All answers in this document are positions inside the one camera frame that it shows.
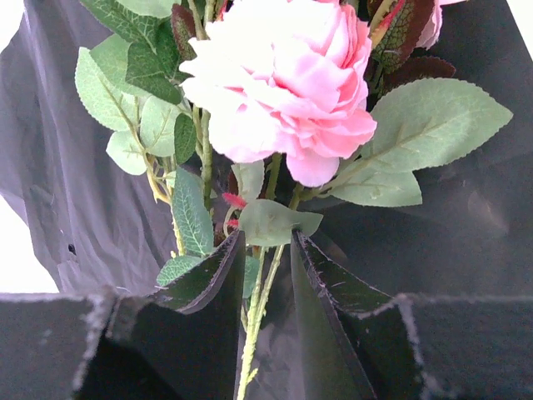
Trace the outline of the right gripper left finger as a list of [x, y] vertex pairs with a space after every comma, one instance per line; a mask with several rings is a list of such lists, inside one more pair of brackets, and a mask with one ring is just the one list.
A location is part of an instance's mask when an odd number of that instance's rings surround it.
[[231, 399], [245, 237], [148, 297], [1, 296], [4, 399]]

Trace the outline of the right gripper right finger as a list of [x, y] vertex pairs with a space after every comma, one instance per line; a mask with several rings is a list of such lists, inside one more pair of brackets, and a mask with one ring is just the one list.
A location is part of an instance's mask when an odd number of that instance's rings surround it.
[[308, 399], [532, 396], [530, 297], [391, 297], [300, 231], [291, 279]]

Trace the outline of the black wrapping paper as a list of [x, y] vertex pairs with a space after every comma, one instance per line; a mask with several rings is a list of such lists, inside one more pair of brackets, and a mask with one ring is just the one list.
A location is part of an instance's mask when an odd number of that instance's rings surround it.
[[[147, 182], [106, 154], [109, 131], [82, 106], [77, 51], [107, 29], [76, 1], [31, 1], [1, 54], [1, 194], [64, 291], [113, 285], [149, 293], [172, 235]], [[469, 394], [532, 396], [532, 61], [505, 1], [443, 9], [432, 53], [513, 117], [444, 167], [416, 173], [420, 206], [312, 201], [317, 246], [380, 290], [410, 299], [425, 370]]]

